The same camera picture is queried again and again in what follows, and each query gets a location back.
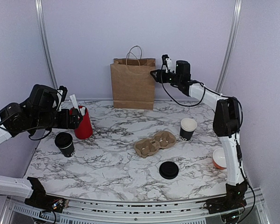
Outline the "brown paper bag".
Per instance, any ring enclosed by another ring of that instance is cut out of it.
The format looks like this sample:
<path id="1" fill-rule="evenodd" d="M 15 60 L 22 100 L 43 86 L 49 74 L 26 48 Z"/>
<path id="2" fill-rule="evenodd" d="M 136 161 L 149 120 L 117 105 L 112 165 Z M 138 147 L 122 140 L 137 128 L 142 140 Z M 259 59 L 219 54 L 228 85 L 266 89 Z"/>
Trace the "brown paper bag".
<path id="1" fill-rule="evenodd" d="M 156 69 L 154 58 L 134 56 L 130 48 L 125 58 L 115 58 L 110 65 L 114 108 L 152 110 L 155 80 L 150 72 Z"/>

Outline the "black plastic cup lid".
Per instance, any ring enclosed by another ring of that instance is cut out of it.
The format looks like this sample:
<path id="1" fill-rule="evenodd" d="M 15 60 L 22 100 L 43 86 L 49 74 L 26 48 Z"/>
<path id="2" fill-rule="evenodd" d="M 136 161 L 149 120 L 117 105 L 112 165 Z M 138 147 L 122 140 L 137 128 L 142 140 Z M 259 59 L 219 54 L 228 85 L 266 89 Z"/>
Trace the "black plastic cup lid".
<path id="1" fill-rule="evenodd" d="M 55 138 L 55 145 L 58 148 L 67 148 L 71 145 L 73 138 L 71 134 L 66 132 L 60 132 Z"/>

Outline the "black paper coffee cup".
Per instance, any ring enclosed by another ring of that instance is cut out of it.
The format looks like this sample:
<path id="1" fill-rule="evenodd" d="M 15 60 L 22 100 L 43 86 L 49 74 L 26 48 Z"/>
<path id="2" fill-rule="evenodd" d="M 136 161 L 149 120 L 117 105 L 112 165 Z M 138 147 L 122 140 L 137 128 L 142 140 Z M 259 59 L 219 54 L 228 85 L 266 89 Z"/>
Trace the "black paper coffee cup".
<path id="1" fill-rule="evenodd" d="M 75 154 L 73 137 L 66 132 L 60 132 L 55 138 L 55 145 L 65 157 L 72 157 Z"/>

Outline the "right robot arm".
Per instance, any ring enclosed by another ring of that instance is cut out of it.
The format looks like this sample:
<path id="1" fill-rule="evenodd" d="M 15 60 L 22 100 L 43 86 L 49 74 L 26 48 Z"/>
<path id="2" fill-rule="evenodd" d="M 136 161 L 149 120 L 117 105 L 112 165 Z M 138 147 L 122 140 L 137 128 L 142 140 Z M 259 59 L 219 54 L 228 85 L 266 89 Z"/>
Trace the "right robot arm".
<path id="1" fill-rule="evenodd" d="M 227 183 L 225 196 L 206 200 L 208 212 L 214 214 L 245 207 L 245 192 L 250 184 L 244 173 L 240 148 L 240 128 L 243 122 L 241 103 L 236 97 L 224 96 L 208 89 L 202 82 L 191 79 L 190 64 L 187 61 L 176 61 L 176 67 L 171 71 L 168 59 L 164 59 L 161 69 L 152 70 L 150 74 L 156 82 L 169 83 L 215 112 L 213 130 L 223 146 Z"/>

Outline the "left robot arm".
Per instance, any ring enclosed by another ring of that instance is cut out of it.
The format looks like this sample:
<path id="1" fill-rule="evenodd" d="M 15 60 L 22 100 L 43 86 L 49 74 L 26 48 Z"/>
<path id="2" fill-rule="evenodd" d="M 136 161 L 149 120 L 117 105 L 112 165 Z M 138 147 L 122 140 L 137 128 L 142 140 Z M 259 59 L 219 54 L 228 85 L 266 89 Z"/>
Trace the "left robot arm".
<path id="1" fill-rule="evenodd" d="M 20 133 L 33 136 L 37 130 L 76 129 L 83 120 L 79 109 L 63 109 L 67 88 L 53 89 L 36 84 L 29 97 L 21 103 L 10 103 L 0 110 L 0 144 Z M 35 177 L 12 178 L 0 175 L 0 195 L 17 196 L 24 203 L 47 212 L 61 213 L 68 202 L 49 196 Z"/>

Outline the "white sachet in holder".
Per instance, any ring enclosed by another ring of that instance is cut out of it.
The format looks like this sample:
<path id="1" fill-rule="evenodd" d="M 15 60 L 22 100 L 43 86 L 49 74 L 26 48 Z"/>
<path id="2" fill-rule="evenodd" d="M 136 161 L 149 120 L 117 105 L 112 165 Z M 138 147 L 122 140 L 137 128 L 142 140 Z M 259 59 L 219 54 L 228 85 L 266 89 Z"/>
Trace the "white sachet in holder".
<path id="1" fill-rule="evenodd" d="M 80 106 L 79 110 L 80 110 L 81 115 L 84 116 L 86 114 L 87 108 L 85 106 Z"/>

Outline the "red cylindrical holder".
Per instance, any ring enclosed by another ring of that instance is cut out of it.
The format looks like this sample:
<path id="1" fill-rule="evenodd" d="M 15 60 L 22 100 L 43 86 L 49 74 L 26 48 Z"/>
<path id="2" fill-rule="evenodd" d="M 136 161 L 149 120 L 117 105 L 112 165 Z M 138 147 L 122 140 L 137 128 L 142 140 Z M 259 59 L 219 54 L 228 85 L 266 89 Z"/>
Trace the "red cylindrical holder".
<path id="1" fill-rule="evenodd" d="M 88 109 L 86 110 L 86 114 L 83 116 L 83 119 L 79 117 L 79 127 L 77 129 L 73 129 L 75 136 L 78 139 L 84 140 L 92 136 L 93 129 L 91 126 L 91 121 L 88 113 Z"/>

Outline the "cardboard cup carrier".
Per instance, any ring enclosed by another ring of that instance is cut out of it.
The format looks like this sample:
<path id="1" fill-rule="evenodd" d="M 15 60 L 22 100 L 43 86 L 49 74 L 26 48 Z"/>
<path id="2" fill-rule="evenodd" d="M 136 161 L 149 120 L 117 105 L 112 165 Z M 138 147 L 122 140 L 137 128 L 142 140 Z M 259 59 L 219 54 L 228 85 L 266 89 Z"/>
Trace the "cardboard cup carrier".
<path id="1" fill-rule="evenodd" d="M 152 138 L 141 139 L 134 144 L 134 150 L 141 158 L 156 154 L 176 144 L 176 137 L 169 131 L 159 131 Z"/>

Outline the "orange white bowl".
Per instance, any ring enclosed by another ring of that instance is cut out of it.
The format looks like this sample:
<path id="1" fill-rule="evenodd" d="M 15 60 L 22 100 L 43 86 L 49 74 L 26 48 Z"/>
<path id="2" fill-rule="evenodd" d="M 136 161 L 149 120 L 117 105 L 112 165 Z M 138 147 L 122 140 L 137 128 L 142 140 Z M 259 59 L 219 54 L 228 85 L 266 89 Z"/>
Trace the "orange white bowl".
<path id="1" fill-rule="evenodd" d="M 217 148 L 213 151 L 212 161 L 216 168 L 224 170 L 227 168 L 226 159 L 223 148 Z"/>

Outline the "right aluminium frame post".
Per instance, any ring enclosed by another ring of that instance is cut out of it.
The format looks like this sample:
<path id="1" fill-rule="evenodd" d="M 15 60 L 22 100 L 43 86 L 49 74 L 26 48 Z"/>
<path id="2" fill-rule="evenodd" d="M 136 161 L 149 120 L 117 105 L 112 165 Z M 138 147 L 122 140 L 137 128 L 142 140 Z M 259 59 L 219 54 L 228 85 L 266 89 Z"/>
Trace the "right aluminium frame post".
<path id="1" fill-rule="evenodd" d="M 216 86 L 216 92 L 218 93 L 222 92 L 224 82 L 227 77 L 229 62 L 237 39 L 238 27 L 239 27 L 241 10 L 242 10 L 242 3 L 243 3 L 242 0 L 235 0 L 226 52 L 225 52 L 223 64 L 220 70 L 220 75 Z"/>

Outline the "aluminium frame post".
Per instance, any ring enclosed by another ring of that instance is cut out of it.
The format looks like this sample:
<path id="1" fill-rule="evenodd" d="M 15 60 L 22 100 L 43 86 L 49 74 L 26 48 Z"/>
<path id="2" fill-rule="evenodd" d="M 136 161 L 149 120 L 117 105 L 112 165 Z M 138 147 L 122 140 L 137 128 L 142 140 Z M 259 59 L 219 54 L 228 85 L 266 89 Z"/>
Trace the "aluminium frame post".
<path id="1" fill-rule="evenodd" d="M 225 52 L 223 64 L 220 70 L 220 75 L 216 86 L 216 92 L 218 93 L 222 92 L 224 82 L 227 77 L 229 62 L 237 39 L 238 27 L 239 27 L 241 10 L 242 10 L 242 3 L 243 3 L 242 0 L 235 0 L 226 52 Z"/>
<path id="2" fill-rule="evenodd" d="M 36 8 L 36 15 L 37 15 L 37 21 L 38 21 L 38 26 L 39 26 L 39 31 L 40 31 L 40 37 L 42 41 L 42 48 L 44 51 L 44 56 L 45 56 L 45 61 L 46 65 L 48 68 L 49 72 L 49 78 L 51 81 L 52 86 L 57 89 L 58 84 L 57 84 L 57 79 L 50 55 L 50 50 L 49 50 L 49 43 L 47 39 L 47 32 L 46 32 L 46 27 L 45 27 L 45 19 L 44 19 L 44 13 L 43 13 L 43 6 L 42 6 L 42 0 L 35 0 L 35 8 Z"/>

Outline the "left aluminium frame post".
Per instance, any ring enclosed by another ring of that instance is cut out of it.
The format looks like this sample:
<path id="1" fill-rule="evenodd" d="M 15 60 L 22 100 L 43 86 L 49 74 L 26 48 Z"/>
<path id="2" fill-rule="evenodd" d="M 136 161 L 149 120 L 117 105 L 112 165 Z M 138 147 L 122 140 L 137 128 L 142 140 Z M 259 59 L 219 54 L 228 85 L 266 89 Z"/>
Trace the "left aluminium frame post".
<path id="1" fill-rule="evenodd" d="M 42 6 L 42 0 L 35 0 L 35 8 L 36 8 L 36 15 L 37 15 L 37 21 L 38 21 L 38 26 L 39 26 L 39 31 L 40 31 L 40 37 L 42 41 L 42 48 L 44 51 L 44 56 L 45 56 L 45 61 L 46 65 L 48 68 L 49 72 L 49 78 L 51 81 L 52 86 L 57 89 L 58 84 L 57 84 L 57 79 L 50 55 L 50 50 L 49 50 L 49 43 L 47 39 L 47 32 L 46 32 L 46 27 L 45 27 L 45 19 L 44 19 L 44 13 L 43 13 L 43 6 Z"/>

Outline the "front aluminium rail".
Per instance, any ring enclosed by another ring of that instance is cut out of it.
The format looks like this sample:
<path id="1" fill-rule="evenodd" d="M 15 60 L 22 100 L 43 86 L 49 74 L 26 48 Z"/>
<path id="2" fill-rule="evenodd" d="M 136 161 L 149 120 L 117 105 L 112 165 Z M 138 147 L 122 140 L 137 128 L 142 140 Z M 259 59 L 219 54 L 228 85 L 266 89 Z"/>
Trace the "front aluminium rail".
<path id="1" fill-rule="evenodd" d="M 116 202 L 70 198 L 61 213 L 44 212 L 19 199 L 6 200 L 1 224 L 269 224 L 259 188 L 248 190 L 231 209 L 218 207 L 219 197 L 180 201 Z"/>

